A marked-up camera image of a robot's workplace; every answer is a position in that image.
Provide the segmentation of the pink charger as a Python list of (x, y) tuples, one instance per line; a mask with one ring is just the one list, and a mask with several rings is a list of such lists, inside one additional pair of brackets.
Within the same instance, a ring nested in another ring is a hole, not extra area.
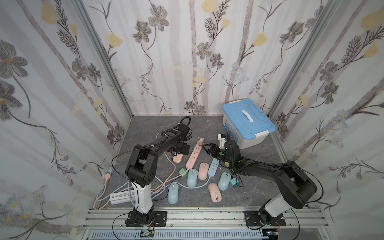
[(198, 145), (202, 146), (204, 144), (204, 138), (198, 137)]

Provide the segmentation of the blue power strip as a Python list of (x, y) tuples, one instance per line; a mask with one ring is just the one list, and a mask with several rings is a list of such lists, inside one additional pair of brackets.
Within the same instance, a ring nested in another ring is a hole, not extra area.
[(208, 176), (209, 177), (213, 178), (215, 176), (219, 165), (220, 165), (220, 161), (213, 158), (212, 163), (211, 163), (209, 170), (208, 170)]

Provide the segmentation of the pink power strip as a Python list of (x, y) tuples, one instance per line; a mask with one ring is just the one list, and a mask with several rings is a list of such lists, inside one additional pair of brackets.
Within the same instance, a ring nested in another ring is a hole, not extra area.
[(204, 141), (199, 141), (196, 146), (194, 147), (187, 163), (186, 163), (186, 168), (188, 170), (192, 170), (198, 157), (199, 157), (199, 154), (201, 153), (201, 150), (202, 150), (202, 147), (203, 147), (203, 144), (204, 144)]

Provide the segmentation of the pink mouse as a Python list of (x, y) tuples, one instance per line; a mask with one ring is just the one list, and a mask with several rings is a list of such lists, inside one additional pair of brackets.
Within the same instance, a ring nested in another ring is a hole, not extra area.
[(173, 162), (178, 164), (182, 161), (182, 158), (183, 158), (182, 154), (176, 154), (175, 156), (173, 156)]
[(210, 165), (208, 163), (200, 163), (199, 171), (198, 171), (199, 180), (204, 181), (208, 178), (209, 168), (210, 168)]
[(219, 203), (222, 200), (222, 195), (217, 184), (210, 183), (208, 185), (208, 191), (213, 203)]

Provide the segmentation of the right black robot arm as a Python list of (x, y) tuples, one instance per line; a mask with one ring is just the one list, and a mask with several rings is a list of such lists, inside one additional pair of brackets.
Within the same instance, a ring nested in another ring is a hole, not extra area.
[(258, 218), (263, 226), (273, 224), (282, 213), (290, 209), (302, 209), (317, 192), (318, 187), (308, 177), (308, 172), (295, 162), (270, 164), (246, 158), (230, 136), (224, 137), (223, 147), (213, 143), (204, 144), (205, 152), (223, 163), (227, 162), (233, 175), (267, 179), (275, 182), (279, 188), (280, 194), (263, 204), (259, 210)]

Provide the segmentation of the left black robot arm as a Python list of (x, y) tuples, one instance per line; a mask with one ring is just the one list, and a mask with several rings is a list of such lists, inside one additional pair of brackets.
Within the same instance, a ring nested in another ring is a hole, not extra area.
[(135, 206), (128, 214), (127, 227), (150, 226), (154, 221), (154, 204), (151, 197), (151, 183), (155, 179), (158, 158), (170, 152), (187, 156), (192, 138), (189, 125), (191, 117), (187, 116), (174, 127), (161, 133), (154, 142), (147, 145), (136, 145), (128, 161), (125, 174), (135, 191)]

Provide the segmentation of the blue mouse right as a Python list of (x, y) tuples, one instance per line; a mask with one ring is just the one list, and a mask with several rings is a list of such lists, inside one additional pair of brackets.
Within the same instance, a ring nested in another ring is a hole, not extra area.
[(220, 191), (226, 191), (228, 189), (229, 183), (232, 179), (231, 174), (223, 172), (221, 174), (220, 180), (218, 182), (218, 188)]

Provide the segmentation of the blue mouse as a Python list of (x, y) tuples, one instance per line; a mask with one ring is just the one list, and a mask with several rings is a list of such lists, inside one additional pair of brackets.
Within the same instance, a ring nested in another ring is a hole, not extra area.
[(169, 186), (167, 200), (171, 205), (175, 205), (179, 201), (179, 185), (177, 183), (172, 183)]
[(228, 189), (229, 183), (232, 179), (231, 174), (223, 172), (221, 174), (220, 180), (218, 182), (218, 188), (220, 191), (226, 191)]
[(196, 170), (196, 169), (189, 170), (188, 179), (187, 179), (187, 186), (189, 188), (196, 187), (197, 186), (197, 179), (198, 179), (198, 170)]

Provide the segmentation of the blue mouse middle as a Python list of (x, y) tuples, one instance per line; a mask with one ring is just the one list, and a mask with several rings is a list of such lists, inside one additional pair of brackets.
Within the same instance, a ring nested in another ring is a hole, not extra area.
[(187, 179), (187, 186), (189, 188), (196, 187), (197, 186), (197, 179), (198, 179), (198, 170), (196, 170), (196, 169), (189, 170), (188, 179)]

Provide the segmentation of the pink mouse front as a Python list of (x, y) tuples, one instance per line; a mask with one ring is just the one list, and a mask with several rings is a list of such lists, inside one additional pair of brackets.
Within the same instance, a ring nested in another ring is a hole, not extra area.
[(222, 200), (222, 195), (217, 184), (210, 183), (208, 185), (208, 191), (213, 203), (219, 203)]

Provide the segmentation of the blue mouse front left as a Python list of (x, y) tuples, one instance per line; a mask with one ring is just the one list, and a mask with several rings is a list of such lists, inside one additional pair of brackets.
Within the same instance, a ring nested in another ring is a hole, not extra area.
[(172, 183), (169, 186), (167, 200), (171, 205), (175, 205), (179, 201), (179, 185), (177, 183)]

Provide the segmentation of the blue lid storage box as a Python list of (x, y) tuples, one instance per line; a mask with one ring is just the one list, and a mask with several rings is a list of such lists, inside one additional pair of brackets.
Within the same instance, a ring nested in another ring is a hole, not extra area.
[(241, 150), (258, 145), (276, 126), (250, 99), (232, 101), (222, 106), (223, 125)]

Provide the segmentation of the light green loose charger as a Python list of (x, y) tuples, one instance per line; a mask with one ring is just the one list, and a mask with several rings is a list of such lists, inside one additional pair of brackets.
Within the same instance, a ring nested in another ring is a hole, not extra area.
[(182, 168), (179, 170), (180, 176), (186, 178), (188, 176), (188, 169)]

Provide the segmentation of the white power strip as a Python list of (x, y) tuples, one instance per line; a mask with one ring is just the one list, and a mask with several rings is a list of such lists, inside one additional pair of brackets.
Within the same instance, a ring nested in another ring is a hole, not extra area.
[(136, 196), (135, 190), (113, 193), (110, 195), (109, 201), (112, 205), (134, 202)]

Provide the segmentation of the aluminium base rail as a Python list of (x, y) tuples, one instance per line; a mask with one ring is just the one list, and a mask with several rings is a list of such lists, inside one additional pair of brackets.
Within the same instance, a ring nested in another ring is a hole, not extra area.
[(90, 210), (79, 240), (333, 240), (328, 222), (319, 209), (287, 211), (278, 224), (248, 227), (256, 207), (164, 207), (161, 226), (154, 233), (146, 227), (128, 228), (127, 208)]

